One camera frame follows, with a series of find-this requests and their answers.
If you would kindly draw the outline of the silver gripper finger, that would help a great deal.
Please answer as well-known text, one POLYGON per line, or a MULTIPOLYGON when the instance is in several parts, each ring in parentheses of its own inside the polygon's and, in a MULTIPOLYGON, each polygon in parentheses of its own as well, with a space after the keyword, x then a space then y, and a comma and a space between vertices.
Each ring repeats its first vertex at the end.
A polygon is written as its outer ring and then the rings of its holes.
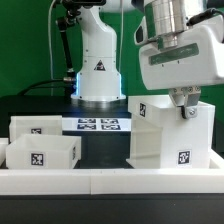
POLYGON ((183 104, 181 113, 184 119, 191 119, 197 116, 197 105, 201 95, 200 87, 185 87, 183 89, 183 104))
POLYGON ((172 88, 169 90, 169 97, 176 107, 183 105, 183 93, 180 88, 172 88))

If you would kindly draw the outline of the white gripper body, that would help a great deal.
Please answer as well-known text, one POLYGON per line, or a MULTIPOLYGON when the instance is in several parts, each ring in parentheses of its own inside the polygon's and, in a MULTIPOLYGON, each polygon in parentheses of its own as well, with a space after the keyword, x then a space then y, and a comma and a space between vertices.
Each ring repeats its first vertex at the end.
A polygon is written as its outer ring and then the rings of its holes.
POLYGON ((224 83, 224 18, 219 15, 178 35, 178 45, 159 50, 154 43, 139 50, 148 90, 224 83))

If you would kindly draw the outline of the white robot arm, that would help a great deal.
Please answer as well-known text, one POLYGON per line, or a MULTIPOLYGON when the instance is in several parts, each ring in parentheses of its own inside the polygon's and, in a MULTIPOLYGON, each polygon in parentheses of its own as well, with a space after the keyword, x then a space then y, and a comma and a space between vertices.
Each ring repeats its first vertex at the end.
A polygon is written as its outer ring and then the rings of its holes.
POLYGON ((138 9, 134 33, 141 75, 149 90, 167 89, 186 119, 197 116, 202 86, 224 83, 224 12, 208 0, 106 0, 81 6, 83 65, 74 96, 87 102, 122 99, 116 69, 116 33, 101 12, 138 9))

